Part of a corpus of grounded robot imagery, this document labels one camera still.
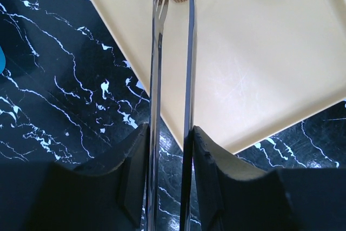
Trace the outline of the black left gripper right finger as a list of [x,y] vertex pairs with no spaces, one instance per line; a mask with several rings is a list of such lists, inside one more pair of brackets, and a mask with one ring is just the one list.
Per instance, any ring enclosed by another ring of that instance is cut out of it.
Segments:
[[345,230],[345,169],[264,171],[194,128],[203,230]]

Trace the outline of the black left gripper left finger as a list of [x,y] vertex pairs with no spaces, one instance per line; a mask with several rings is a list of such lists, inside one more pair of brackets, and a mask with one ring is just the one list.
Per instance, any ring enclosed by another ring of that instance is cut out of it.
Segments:
[[94,159],[1,164],[1,230],[137,230],[149,129],[138,126]]

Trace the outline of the teal box lid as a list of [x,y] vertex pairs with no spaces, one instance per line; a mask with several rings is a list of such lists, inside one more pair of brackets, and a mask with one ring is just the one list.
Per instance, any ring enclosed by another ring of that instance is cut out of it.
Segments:
[[5,66],[6,66],[5,54],[2,50],[2,48],[0,47],[0,73],[2,73],[4,71]]

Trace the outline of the metal tongs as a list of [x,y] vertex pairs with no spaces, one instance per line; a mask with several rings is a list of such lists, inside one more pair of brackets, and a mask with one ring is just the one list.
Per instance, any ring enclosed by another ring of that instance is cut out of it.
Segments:
[[[145,216],[146,230],[157,229],[158,210],[158,150],[159,117],[161,112],[161,72],[162,72],[162,38],[164,23],[168,12],[169,0],[152,2],[152,51],[150,75],[150,131],[149,162],[147,170]],[[184,139],[181,206],[179,217],[180,230],[190,230],[190,191],[192,176],[194,99],[197,61],[197,18],[196,0],[189,0],[189,29],[187,52],[187,75],[184,108]]]

